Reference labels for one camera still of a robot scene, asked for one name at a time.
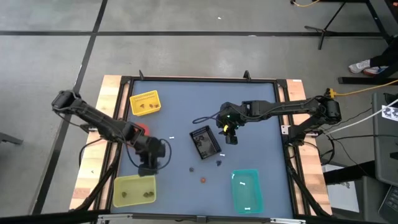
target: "wooden plank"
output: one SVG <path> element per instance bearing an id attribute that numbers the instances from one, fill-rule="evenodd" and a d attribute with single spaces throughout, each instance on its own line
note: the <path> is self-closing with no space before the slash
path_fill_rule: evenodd
<path id="1" fill-rule="evenodd" d="M 303 83 L 301 82 L 301 80 L 287 80 L 287 91 L 289 92 L 290 101 L 306 99 Z M 310 115 L 308 114 L 293 115 L 294 124 L 301 124 L 309 117 Z M 315 142 L 315 138 L 310 136 L 307 136 L 304 141 L 317 145 Z M 303 167 L 305 185 L 308 187 L 308 190 L 311 192 L 314 199 L 318 203 L 320 203 L 324 211 L 332 214 L 325 179 L 323 178 L 322 166 L 319 160 L 318 150 L 309 144 L 304 144 L 303 146 L 299 147 L 299 151 Z"/>
<path id="2" fill-rule="evenodd" d="M 113 116 L 113 111 L 118 97 L 121 75 L 105 75 L 101 90 L 99 91 L 96 109 Z M 89 133 L 87 143 L 100 138 L 98 133 Z M 102 140 L 88 146 L 81 161 L 81 166 L 77 176 L 75 189 L 73 191 L 70 209 L 76 208 L 94 189 L 98 183 L 101 167 L 104 160 L 106 141 Z"/>

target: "sneaker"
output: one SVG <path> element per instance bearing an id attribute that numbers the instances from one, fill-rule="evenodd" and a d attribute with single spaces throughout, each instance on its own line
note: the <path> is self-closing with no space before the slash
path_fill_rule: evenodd
<path id="1" fill-rule="evenodd" d="M 388 68 L 388 66 L 367 68 L 367 69 L 363 70 L 363 73 L 365 75 L 377 75 L 377 74 L 383 72 L 386 68 Z"/>
<path id="2" fill-rule="evenodd" d="M 365 60 L 362 62 L 358 62 L 355 64 L 352 64 L 348 67 L 349 71 L 352 73 L 359 73 L 362 72 L 364 69 L 370 68 L 371 67 L 371 61 L 370 60 Z"/>

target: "yellow bin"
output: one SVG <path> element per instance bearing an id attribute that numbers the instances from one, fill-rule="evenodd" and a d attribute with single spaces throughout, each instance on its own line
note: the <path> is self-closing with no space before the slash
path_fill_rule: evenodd
<path id="1" fill-rule="evenodd" d="M 130 97 L 132 113 L 142 116 L 160 110 L 160 100 L 157 91 L 149 91 Z"/>
<path id="2" fill-rule="evenodd" d="M 156 200 L 155 176 L 132 175 L 114 180 L 113 205 L 124 207 L 152 203 Z"/>

